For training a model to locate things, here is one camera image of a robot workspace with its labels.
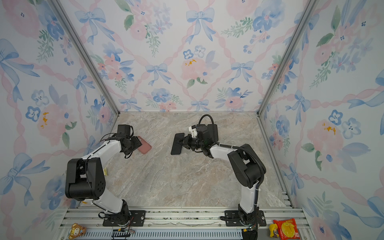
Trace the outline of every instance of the smartphone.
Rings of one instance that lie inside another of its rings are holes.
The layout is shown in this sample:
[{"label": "smartphone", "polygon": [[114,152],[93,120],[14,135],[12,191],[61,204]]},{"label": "smartphone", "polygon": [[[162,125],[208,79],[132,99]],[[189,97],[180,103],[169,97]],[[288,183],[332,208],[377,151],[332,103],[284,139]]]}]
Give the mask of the smartphone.
[{"label": "smartphone", "polygon": [[170,151],[171,155],[179,155],[181,154],[181,149],[183,146],[178,143],[180,139],[184,138],[184,133],[176,133],[175,138],[173,139],[172,150]]},{"label": "smartphone", "polygon": [[142,153],[142,154],[146,154],[149,150],[151,150],[152,146],[149,145],[149,143],[147,143],[144,139],[142,139],[140,136],[137,137],[139,139],[139,141],[141,142],[141,146],[138,148],[138,150]]}]

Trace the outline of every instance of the snack bag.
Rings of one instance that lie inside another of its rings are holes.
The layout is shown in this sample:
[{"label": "snack bag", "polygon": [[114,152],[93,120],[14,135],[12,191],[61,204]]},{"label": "snack bag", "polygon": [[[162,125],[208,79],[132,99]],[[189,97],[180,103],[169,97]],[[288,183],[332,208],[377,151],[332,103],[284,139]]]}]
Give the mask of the snack bag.
[{"label": "snack bag", "polygon": [[300,239],[295,219],[284,221],[273,220],[277,224],[281,240]]}]

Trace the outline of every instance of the black bracket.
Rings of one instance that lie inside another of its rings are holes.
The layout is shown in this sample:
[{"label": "black bracket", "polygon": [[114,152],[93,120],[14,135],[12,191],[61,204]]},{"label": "black bracket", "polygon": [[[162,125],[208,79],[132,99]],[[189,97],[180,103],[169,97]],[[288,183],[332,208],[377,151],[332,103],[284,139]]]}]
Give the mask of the black bracket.
[{"label": "black bracket", "polygon": [[[240,218],[239,218],[239,215],[238,215],[238,210],[235,210],[235,211],[224,211],[224,215],[225,215],[225,225],[227,227],[244,227],[244,225],[242,225],[240,223]],[[258,210],[257,211],[257,223],[259,224],[260,227],[265,227],[266,226],[266,220],[265,220],[265,216],[264,216],[264,212],[261,211],[261,210]]]},{"label": "black bracket", "polygon": [[[145,221],[145,210],[129,210],[133,219],[131,222],[131,227],[142,227],[144,226]],[[119,227],[117,223],[114,223],[111,220],[104,219],[103,222],[104,227]]]}]

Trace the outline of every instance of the marble floor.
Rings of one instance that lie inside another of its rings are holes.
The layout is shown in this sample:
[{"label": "marble floor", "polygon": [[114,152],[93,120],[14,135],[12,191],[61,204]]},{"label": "marble floor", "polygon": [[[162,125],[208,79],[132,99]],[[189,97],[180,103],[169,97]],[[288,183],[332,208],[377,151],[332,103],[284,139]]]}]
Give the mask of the marble floor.
[{"label": "marble floor", "polygon": [[[122,153],[108,164],[107,188],[125,199],[129,206],[237,207],[240,183],[229,161],[211,159],[183,148],[171,155],[176,133],[188,133],[204,113],[121,113],[118,124],[132,125],[152,149],[147,154],[134,151],[129,159]],[[266,167],[258,205],[285,207],[276,172],[262,138],[255,113],[210,113],[218,125],[219,142],[241,146],[250,144]],[[204,118],[204,124],[210,124]]]}]

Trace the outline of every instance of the wall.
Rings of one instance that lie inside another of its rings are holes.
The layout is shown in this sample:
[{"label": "wall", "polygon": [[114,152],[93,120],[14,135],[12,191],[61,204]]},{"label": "wall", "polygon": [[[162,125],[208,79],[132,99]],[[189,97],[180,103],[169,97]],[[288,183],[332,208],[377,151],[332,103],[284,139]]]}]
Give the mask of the wall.
[{"label": "wall", "polygon": [[0,4],[0,239],[52,239],[68,160],[116,118],[45,1]]},{"label": "wall", "polygon": [[267,107],[274,154],[317,240],[384,239],[383,11],[379,0],[320,0]]},{"label": "wall", "polygon": [[306,3],[61,1],[122,111],[257,110]]}]

